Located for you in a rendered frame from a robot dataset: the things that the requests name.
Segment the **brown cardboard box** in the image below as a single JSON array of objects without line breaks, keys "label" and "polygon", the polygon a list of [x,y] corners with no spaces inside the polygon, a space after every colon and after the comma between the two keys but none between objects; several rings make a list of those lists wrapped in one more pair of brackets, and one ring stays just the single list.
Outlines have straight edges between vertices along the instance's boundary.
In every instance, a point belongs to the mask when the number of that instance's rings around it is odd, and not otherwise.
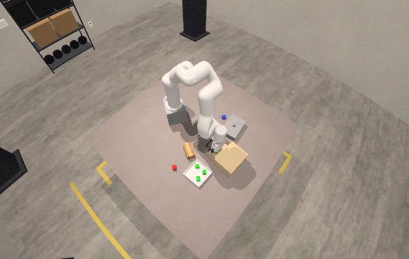
[{"label": "brown cardboard box", "polygon": [[195,153],[193,152],[193,148],[190,142],[183,144],[183,147],[185,149],[185,153],[187,155],[188,160],[195,157]]}]

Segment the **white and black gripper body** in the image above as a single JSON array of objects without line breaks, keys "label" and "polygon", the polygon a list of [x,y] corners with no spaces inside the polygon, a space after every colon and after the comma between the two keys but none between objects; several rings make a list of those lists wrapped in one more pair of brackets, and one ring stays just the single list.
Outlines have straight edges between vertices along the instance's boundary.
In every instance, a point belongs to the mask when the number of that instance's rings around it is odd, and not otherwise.
[{"label": "white and black gripper body", "polygon": [[213,148],[213,151],[215,153],[217,153],[225,145],[225,142],[226,142],[226,139],[225,139],[224,143],[221,144],[221,145],[213,144],[213,142],[212,142],[211,149]]}]

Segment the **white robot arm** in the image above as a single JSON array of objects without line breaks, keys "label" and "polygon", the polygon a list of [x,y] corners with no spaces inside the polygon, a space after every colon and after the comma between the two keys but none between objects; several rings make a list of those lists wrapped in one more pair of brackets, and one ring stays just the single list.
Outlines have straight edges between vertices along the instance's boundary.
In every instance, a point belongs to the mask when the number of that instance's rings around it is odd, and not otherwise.
[{"label": "white robot arm", "polygon": [[[223,93],[223,86],[211,65],[202,61],[193,66],[192,63],[184,61],[173,68],[162,77],[165,87],[166,107],[171,111],[179,110],[183,101],[180,98],[178,84],[191,87],[208,79],[209,84],[198,92],[198,103],[200,114],[197,129],[203,139],[213,140],[213,144],[221,145],[226,138],[227,128],[217,122],[213,116],[216,112],[215,99]],[[170,82],[171,81],[171,82]]]}]

